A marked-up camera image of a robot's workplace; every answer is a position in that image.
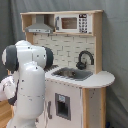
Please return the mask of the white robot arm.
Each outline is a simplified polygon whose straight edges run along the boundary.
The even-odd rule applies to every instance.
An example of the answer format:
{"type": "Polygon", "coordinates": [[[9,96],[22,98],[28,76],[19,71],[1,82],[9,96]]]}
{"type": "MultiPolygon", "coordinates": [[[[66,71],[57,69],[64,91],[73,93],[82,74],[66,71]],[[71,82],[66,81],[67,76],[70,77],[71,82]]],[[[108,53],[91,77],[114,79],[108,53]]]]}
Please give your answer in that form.
{"type": "Polygon", "coordinates": [[[10,75],[2,81],[2,91],[16,107],[6,128],[36,128],[35,120],[42,114],[45,101],[45,69],[53,64],[53,52],[21,40],[7,46],[2,62],[10,75]]]}

